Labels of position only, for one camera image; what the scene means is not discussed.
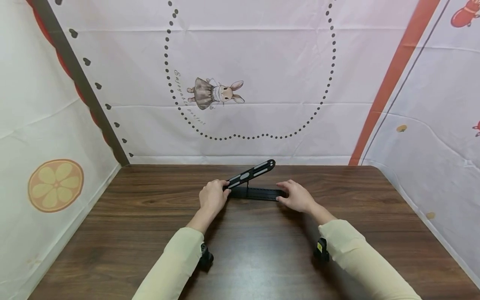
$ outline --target red cartoon illustration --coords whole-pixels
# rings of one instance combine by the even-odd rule
[[[480,121],[479,121],[479,123],[477,124],[477,126],[473,126],[472,129],[476,129],[476,130],[479,131],[479,132],[477,132],[477,134],[475,135],[475,137],[480,136]]]
[[[464,8],[458,10],[452,17],[450,23],[453,27],[470,27],[473,19],[479,18],[480,0],[469,0]]]

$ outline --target wooden table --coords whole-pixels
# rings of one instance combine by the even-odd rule
[[[199,207],[208,180],[246,166],[123,168],[50,268],[31,300],[129,300],[173,234]],[[480,292],[373,167],[277,166],[252,180],[293,179],[348,220],[428,299],[480,299]],[[369,299],[335,263],[312,259],[319,234],[307,216],[270,201],[230,199],[205,237],[215,256],[181,299]]]

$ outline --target dotted line pattern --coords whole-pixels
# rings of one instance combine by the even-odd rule
[[[63,0],[55,0],[55,4],[57,4],[57,5],[62,5],[62,2],[63,2]],[[73,38],[77,38],[77,37],[78,37],[78,32],[76,32],[74,29],[71,29],[71,28],[70,28],[68,31],[70,32],[70,35],[71,35]],[[87,67],[89,67],[89,66],[92,64],[91,60],[89,60],[89,59],[86,58],[86,57],[84,57],[82,60],[84,61],[85,66],[87,66]],[[95,82],[94,84],[95,84],[95,87],[96,87],[97,90],[101,90],[101,89],[102,89],[102,85],[101,85],[100,83]],[[109,105],[109,104],[105,104],[105,108],[106,108],[107,110],[111,110],[111,109],[112,109],[112,106]],[[117,123],[117,122],[113,122],[113,125],[114,125],[116,128],[120,127],[120,124]],[[124,139],[124,138],[122,138],[121,141],[122,141],[122,143],[124,143],[124,144],[127,143],[127,140]]]
[[[169,6],[172,6],[172,1],[168,1],[168,5]],[[327,11],[325,12],[325,15],[328,16],[330,15],[330,10],[332,9],[333,7],[333,3],[329,3],[328,4],[328,9]],[[172,14],[172,17],[175,19],[177,17],[177,14],[179,13],[179,11],[177,9],[175,9],[174,13]],[[328,23],[332,23],[332,18],[329,18],[328,19]],[[173,20],[171,20],[169,22],[170,26],[173,25]],[[333,53],[333,56],[332,56],[332,64],[331,64],[331,67],[332,69],[330,70],[330,77],[328,78],[328,84],[326,86],[326,89],[325,89],[325,93],[324,93],[324,96],[322,97],[323,100],[325,100],[327,98],[327,94],[328,94],[328,88],[331,86],[331,81],[333,80],[333,74],[334,74],[334,70],[333,68],[335,67],[335,63],[334,63],[334,60],[336,59],[336,40],[335,40],[335,37],[336,37],[336,34],[334,33],[334,26],[331,25],[330,26],[330,31],[332,31],[332,34],[331,34],[331,37],[332,37],[332,46],[333,46],[333,49],[332,49],[332,53]],[[167,43],[170,41],[170,39],[168,37],[165,38],[165,41],[166,41],[166,44],[165,44],[165,50],[168,50],[168,45]],[[168,86],[171,87],[172,86],[172,83],[171,83],[171,77],[167,75],[167,79],[168,79]],[[234,134],[234,135],[231,135],[231,136],[228,136],[228,137],[218,137],[218,136],[211,136],[211,135],[208,135],[206,133],[203,133],[200,129],[196,128],[195,125],[192,125],[192,122],[189,121],[189,119],[185,116],[185,113],[183,113],[181,110],[182,110],[182,107],[179,106],[178,107],[178,110],[180,111],[180,115],[185,119],[185,121],[188,122],[189,125],[192,126],[192,128],[198,132],[201,136],[205,137],[205,138],[209,138],[210,140],[214,140],[214,141],[226,141],[226,140],[230,140],[232,138],[241,138],[241,139],[247,139],[247,140],[254,140],[254,139],[259,139],[261,137],[270,137],[271,139],[275,138],[275,139],[287,139],[288,137],[292,137],[294,136],[295,134],[298,134],[299,132],[302,131],[303,128],[305,128],[308,124],[310,124],[310,121],[313,120],[313,117],[317,115],[317,111],[314,111],[313,113],[313,116],[310,117],[310,120],[306,121],[306,123],[304,125],[302,125],[301,128],[298,128],[297,131],[291,133],[291,134],[286,134],[286,135],[276,135],[276,134],[269,134],[269,133],[262,133],[262,134],[259,134],[259,135],[253,135],[253,136],[246,136],[246,135],[241,135],[241,134]]]

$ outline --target white fabric backdrop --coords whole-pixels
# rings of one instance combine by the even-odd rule
[[[0,299],[24,300],[119,164],[26,1],[0,0],[0,45]],[[68,207],[45,213],[29,201],[29,178],[55,159],[81,166],[83,189]]]
[[[440,2],[363,163],[382,170],[480,286],[480,20],[451,24],[466,2]]]
[[[346,164],[416,2],[50,3],[130,162]],[[197,77],[245,103],[200,110]]]

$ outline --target orange stripe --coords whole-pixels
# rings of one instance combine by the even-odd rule
[[[367,145],[368,139],[373,132],[375,124],[382,111],[384,110],[388,99],[393,93],[400,76],[402,75],[408,61],[410,60],[415,46],[420,41],[423,32],[427,28],[430,19],[433,16],[440,0],[420,0],[413,12],[412,18],[408,23],[407,29],[403,34],[402,40],[396,49],[392,62],[388,67],[384,81],[378,90],[377,96],[373,101],[372,107],[368,113],[360,137],[353,151],[352,157],[348,163],[349,166],[356,166],[360,162],[361,154]]]

